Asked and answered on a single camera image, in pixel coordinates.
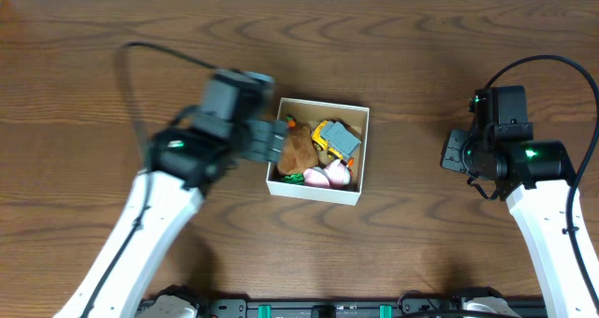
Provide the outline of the pink plush pig with hat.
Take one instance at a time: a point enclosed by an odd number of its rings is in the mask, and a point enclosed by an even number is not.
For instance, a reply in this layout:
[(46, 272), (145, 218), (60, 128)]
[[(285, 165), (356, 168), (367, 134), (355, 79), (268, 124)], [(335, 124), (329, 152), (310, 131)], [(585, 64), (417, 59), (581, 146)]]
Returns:
[(316, 188), (343, 189), (352, 180), (353, 173), (342, 160), (336, 159), (326, 167), (314, 166), (303, 174), (304, 184)]

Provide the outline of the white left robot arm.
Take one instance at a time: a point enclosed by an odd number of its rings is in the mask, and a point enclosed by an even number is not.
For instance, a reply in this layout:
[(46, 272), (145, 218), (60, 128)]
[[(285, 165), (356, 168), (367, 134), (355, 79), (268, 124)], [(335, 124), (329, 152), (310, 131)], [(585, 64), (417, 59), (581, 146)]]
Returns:
[(171, 244), (211, 186), (240, 160), (279, 160), (287, 126), (260, 115), (272, 77), (216, 70), (200, 105), (182, 109), (148, 141), (123, 212), (60, 317), (132, 317)]

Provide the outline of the brown plush capybara with orange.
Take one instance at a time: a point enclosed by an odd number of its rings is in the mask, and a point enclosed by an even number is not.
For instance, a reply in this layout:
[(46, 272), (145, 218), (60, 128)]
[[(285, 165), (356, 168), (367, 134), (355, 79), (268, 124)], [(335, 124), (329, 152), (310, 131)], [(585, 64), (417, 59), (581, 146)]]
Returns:
[(311, 129), (307, 123), (298, 122), (291, 115), (285, 117), (288, 134), (284, 150), (277, 163), (277, 171), (283, 176), (303, 173), (319, 164), (318, 154), (313, 146)]

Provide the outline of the yellow grey toy dump truck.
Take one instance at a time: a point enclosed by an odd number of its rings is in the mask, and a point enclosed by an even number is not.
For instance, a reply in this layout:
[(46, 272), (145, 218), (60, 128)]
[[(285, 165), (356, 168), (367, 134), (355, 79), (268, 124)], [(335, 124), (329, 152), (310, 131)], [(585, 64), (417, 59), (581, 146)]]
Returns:
[(339, 159), (353, 165), (355, 152), (361, 140), (346, 129), (343, 123), (333, 120), (322, 121), (311, 133), (314, 148), (318, 152), (326, 152), (331, 162)]

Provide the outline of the green plastic spinning disc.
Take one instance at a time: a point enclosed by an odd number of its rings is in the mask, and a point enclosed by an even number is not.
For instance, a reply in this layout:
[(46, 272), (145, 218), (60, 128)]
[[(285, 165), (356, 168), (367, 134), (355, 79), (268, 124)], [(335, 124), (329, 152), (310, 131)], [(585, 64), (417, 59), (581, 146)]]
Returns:
[(302, 173), (296, 173), (291, 175), (286, 175), (281, 178), (281, 182), (295, 185), (303, 185), (305, 182), (304, 176)]

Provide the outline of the white cardboard box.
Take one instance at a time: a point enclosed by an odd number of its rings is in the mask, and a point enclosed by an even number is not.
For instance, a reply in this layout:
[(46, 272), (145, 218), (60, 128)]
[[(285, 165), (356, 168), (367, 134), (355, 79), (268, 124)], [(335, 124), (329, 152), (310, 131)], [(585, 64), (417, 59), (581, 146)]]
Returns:
[(354, 172), (349, 186), (345, 189), (323, 189), (294, 185), (280, 181), (275, 164), (269, 164), (266, 183), (272, 195), (295, 197), (313, 201), (355, 206), (362, 192), (364, 167), (369, 134), (370, 109), (359, 106), (335, 104), (313, 100), (283, 97), (280, 100), (277, 119), (283, 120), (292, 115), (301, 123), (312, 128), (324, 119), (338, 119), (349, 131), (358, 137), (361, 144), (355, 155)]

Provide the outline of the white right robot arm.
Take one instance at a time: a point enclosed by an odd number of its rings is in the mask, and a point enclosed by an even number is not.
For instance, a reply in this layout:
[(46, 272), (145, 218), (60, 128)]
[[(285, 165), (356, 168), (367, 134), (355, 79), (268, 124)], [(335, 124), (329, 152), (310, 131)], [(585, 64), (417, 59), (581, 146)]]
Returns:
[(598, 258), (582, 219), (575, 170), (559, 140), (536, 140), (521, 86), (475, 92), (468, 130), (454, 129), (441, 166), (468, 178), (492, 181), (489, 199), (501, 199), (526, 242), (550, 317), (595, 317), (579, 261), (592, 285)]

